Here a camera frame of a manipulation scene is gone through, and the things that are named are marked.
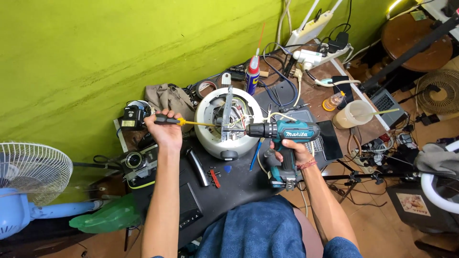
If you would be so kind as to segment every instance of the smartphone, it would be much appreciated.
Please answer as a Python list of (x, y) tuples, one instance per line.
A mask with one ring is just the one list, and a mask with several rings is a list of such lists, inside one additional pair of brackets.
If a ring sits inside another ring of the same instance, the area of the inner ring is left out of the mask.
[[(331, 77), (332, 82), (339, 82), (339, 81), (347, 81), (349, 80), (348, 76), (333, 76)], [(337, 86), (333, 86), (333, 92), (344, 92), (346, 94), (346, 98), (344, 101), (337, 107), (339, 110), (343, 109), (348, 103), (354, 101), (354, 96), (352, 95), (351, 85), (349, 83), (339, 84)]]
[(316, 124), (320, 127), (320, 136), (324, 142), (325, 160), (330, 161), (342, 158), (343, 153), (331, 120), (317, 122)]

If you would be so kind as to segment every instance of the plastic cup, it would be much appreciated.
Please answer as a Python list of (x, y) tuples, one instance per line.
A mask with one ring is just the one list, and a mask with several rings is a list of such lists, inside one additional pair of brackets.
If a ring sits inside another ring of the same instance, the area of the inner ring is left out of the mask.
[(340, 130), (348, 129), (357, 125), (368, 123), (373, 115), (361, 116), (372, 113), (371, 105), (362, 100), (355, 100), (347, 104), (345, 108), (340, 110), (332, 119), (333, 125)]

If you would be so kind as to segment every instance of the makita logo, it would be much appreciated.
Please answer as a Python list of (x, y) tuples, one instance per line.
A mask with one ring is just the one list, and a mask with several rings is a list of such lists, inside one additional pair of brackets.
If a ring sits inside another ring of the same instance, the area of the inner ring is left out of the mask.
[(311, 136), (309, 132), (306, 132), (306, 133), (304, 132), (301, 132), (301, 133), (300, 132), (297, 132), (297, 133), (285, 132), (285, 135), (287, 137), (310, 137)]

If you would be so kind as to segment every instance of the round wooden table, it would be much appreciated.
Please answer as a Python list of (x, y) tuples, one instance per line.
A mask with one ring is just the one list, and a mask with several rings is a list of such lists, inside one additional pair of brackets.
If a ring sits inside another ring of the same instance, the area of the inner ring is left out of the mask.
[[(381, 42), (392, 59), (400, 57), (414, 44), (432, 32), (434, 21), (424, 19), (415, 21), (411, 14), (403, 14), (387, 22), (383, 28)], [(442, 68), (451, 59), (453, 45), (448, 35), (443, 35), (423, 52), (406, 61), (402, 66), (417, 72), (431, 72)]]

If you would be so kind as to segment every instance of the laptop keyboard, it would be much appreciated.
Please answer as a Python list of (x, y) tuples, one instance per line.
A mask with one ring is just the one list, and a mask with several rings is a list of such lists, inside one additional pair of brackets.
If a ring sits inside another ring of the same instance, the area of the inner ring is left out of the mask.
[(379, 111), (389, 110), (393, 105), (395, 105), (387, 94), (384, 94), (380, 99), (375, 101), (374, 104)]

